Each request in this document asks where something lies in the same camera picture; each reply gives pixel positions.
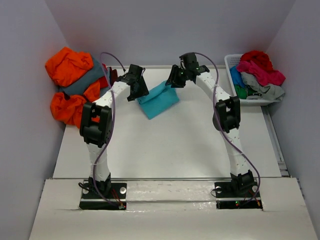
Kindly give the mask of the teal t shirt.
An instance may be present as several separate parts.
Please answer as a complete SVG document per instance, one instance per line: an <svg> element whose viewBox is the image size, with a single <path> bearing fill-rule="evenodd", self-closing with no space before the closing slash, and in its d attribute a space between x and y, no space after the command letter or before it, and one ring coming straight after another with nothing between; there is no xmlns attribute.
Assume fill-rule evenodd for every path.
<svg viewBox="0 0 320 240"><path fill-rule="evenodd" d="M166 85L165 81L152 88L148 95L137 99L140 108L149 120L163 113L179 101L176 89Z"/></svg>

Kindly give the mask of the orange t shirt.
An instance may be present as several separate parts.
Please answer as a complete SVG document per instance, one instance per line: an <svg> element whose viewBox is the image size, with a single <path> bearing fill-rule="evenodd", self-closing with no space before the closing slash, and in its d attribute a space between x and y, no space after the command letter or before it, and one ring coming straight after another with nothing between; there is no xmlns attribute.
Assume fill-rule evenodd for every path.
<svg viewBox="0 0 320 240"><path fill-rule="evenodd" d="M50 103L53 118L79 128L84 104L96 101L109 88L106 65L88 52L65 46L47 60L45 70L58 87Z"/></svg>

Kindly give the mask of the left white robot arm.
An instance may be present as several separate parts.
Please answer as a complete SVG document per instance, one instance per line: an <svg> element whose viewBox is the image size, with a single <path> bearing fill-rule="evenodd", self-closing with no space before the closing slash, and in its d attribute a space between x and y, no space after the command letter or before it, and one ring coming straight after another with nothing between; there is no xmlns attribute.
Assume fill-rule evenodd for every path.
<svg viewBox="0 0 320 240"><path fill-rule="evenodd" d="M82 109L79 133L87 145L91 164L87 190L103 199L112 188L107 146L115 128L116 101L131 102L149 94L143 77L145 70L131 64L102 97L85 103Z"/></svg>

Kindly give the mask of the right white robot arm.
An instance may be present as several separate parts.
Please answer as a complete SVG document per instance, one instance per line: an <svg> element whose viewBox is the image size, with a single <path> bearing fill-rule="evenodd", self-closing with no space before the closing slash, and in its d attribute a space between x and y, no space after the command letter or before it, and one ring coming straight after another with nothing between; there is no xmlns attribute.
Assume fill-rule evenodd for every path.
<svg viewBox="0 0 320 240"><path fill-rule="evenodd" d="M215 64L215 76L206 65L200 65L197 55L202 53L188 52L179 57L180 65L171 68L166 85L171 88L184 88L187 81L198 86L212 101L212 123L220 132L227 150L230 177L229 182L215 188L219 194L244 197L256 184L250 169L248 157L244 154L240 140L241 104L240 99L231 96L219 85L219 71Z"/></svg>

